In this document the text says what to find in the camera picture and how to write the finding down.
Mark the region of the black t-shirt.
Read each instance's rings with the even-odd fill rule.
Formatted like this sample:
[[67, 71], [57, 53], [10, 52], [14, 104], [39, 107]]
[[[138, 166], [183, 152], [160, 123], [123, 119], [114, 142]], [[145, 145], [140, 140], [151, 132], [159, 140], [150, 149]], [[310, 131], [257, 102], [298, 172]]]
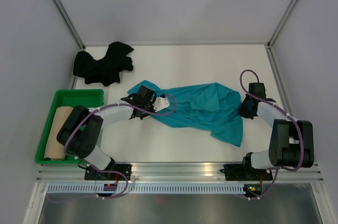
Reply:
[[86, 51], [77, 53], [73, 63], [73, 75], [84, 78], [85, 84], [101, 83], [107, 87], [120, 83], [122, 71], [133, 71], [133, 61], [128, 55], [134, 48], [121, 42], [113, 42], [103, 58], [96, 60]]

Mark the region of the green plastic tray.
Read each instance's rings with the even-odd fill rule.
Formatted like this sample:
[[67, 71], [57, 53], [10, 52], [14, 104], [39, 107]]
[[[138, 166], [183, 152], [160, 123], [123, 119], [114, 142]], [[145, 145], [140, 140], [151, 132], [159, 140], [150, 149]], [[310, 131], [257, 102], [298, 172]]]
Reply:
[[48, 136], [52, 127], [52, 122], [56, 110], [59, 107], [75, 107], [83, 105], [86, 108], [100, 107], [104, 104], [104, 91], [102, 89], [69, 89], [58, 90], [53, 98], [53, 102], [48, 114], [42, 137], [37, 148], [35, 162], [37, 164], [77, 164], [78, 161], [72, 156], [66, 156], [63, 160], [51, 160], [45, 158], [45, 148], [48, 141]]

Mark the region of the right aluminium corner post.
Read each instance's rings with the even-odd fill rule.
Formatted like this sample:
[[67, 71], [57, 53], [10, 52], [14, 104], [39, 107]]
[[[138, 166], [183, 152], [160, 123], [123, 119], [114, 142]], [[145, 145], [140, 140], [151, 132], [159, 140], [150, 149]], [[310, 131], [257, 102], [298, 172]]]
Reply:
[[270, 50], [275, 42], [277, 41], [277, 38], [279, 37], [282, 29], [284, 28], [284, 25], [286, 24], [287, 20], [289, 19], [290, 15], [292, 14], [293, 10], [295, 9], [297, 3], [299, 0], [290, 0], [288, 3], [285, 11], [283, 12], [283, 15], [281, 19], [279, 20], [273, 34], [271, 35], [269, 41], [266, 44], [267, 50]]

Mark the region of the aluminium frame rail front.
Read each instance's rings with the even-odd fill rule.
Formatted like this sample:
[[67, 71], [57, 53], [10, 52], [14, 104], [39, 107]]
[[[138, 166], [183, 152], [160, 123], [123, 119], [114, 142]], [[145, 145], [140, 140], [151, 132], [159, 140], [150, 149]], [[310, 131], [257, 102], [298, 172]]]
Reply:
[[[225, 175], [220, 172], [221, 162], [134, 162], [132, 182], [140, 183], [221, 183]], [[85, 170], [78, 166], [40, 165], [36, 180], [40, 182], [80, 182]], [[317, 164], [297, 172], [280, 170], [277, 183], [323, 183], [324, 179]]]

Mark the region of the left aluminium corner post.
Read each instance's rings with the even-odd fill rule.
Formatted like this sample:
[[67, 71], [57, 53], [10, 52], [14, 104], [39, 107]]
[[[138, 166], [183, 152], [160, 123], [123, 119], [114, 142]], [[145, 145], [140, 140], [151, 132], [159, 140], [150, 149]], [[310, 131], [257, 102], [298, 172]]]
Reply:
[[81, 37], [78, 34], [75, 26], [73, 25], [73, 22], [72, 22], [71, 18], [69, 17], [69, 14], [67, 13], [67, 10], [65, 9], [61, 0], [51, 0], [51, 1], [54, 4], [55, 8], [57, 9], [61, 18], [63, 19], [64, 24], [66, 25], [67, 29], [69, 30], [71, 36], [73, 37], [73, 39], [76, 42], [79, 49], [84, 50], [86, 48], [86, 46], [84, 45], [83, 41], [81, 40]]

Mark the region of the rolled beige t-shirt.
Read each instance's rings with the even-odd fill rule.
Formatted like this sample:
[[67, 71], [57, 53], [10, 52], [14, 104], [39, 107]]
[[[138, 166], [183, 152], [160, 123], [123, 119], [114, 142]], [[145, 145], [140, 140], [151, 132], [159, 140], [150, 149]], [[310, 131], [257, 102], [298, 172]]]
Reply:
[[57, 135], [72, 111], [73, 108], [69, 106], [56, 109], [45, 148], [44, 158], [51, 160], [63, 160], [65, 158], [63, 152], [64, 146], [57, 141]]

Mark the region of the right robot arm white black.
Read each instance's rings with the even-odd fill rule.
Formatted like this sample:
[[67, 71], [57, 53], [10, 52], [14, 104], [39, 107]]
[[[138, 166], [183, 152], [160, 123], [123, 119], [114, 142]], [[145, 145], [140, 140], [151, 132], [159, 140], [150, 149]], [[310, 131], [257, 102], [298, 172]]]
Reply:
[[266, 97], [265, 85], [249, 84], [249, 91], [237, 110], [246, 119], [259, 117], [271, 127], [269, 147], [265, 151], [250, 152], [242, 160], [241, 173], [248, 180], [259, 180], [272, 175], [267, 170], [285, 169], [297, 171], [314, 164], [313, 125], [299, 120], [275, 105], [275, 100]]

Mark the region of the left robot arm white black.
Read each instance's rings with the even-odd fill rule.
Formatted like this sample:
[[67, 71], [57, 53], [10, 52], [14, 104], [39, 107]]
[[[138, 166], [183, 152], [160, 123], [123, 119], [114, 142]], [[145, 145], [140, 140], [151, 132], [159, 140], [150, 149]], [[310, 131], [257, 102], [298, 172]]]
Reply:
[[87, 164], [85, 180], [121, 180], [125, 170], [115, 167], [115, 160], [97, 144], [101, 130], [122, 120], [143, 119], [156, 112], [157, 94], [141, 86], [136, 93], [117, 103], [97, 108], [74, 107], [57, 134], [57, 141], [66, 155], [79, 158]]

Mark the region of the teal t-shirt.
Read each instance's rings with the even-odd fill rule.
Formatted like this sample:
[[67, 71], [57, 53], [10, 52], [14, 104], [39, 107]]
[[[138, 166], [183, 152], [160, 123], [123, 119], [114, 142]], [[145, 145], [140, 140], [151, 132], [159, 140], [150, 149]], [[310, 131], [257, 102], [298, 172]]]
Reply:
[[161, 89], [144, 80], [127, 91], [134, 94], [145, 86], [160, 96], [171, 95], [176, 100], [174, 112], [154, 119], [172, 128], [195, 128], [211, 133], [211, 136], [234, 146], [241, 146], [243, 121], [237, 110], [240, 94], [217, 82], [170, 89]]

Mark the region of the aluminium corner post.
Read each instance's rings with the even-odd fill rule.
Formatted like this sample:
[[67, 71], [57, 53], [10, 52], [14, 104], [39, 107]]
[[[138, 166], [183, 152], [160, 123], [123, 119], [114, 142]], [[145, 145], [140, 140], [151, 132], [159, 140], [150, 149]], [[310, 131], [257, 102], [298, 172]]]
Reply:
[[273, 34], [271, 35], [269, 41], [266, 44], [267, 50], [270, 50], [275, 42], [277, 41], [277, 38], [279, 37], [282, 29], [284, 28], [284, 25], [286, 24], [287, 20], [289, 19], [290, 15], [292, 14], [293, 10], [295, 9], [297, 3], [299, 0], [290, 0], [288, 3], [285, 11], [283, 12], [283, 15], [281, 19], [279, 20]]
[[71, 18], [69, 17], [69, 14], [67, 13], [67, 10], [65, 9], [61, 0], [51, 0], [51, 1], [54, 4], [55, 8], [57, 9], [61, 18], [63, 19], [64, 24], [66, 25], [67, 29], [69, 30], [71, 36], [73, 37], [73, 39], [76, 42], [79, 49], [84, 50], [86, 48], [86, 46], [84, 45], [83, 41], [81, 40], [81, 37], [78, 34], [75, 26], [73, 25], [73, 22], [72, 22]]

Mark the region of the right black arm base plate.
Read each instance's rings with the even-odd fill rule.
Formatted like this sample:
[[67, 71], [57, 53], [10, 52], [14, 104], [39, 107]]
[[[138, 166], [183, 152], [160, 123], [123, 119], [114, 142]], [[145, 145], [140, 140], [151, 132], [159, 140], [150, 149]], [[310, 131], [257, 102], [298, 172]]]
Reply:
[[220, 170], [226, 181], [272, 181], [272, 173], [266, 170], [244, 167], [242, 164], [225, 164]]

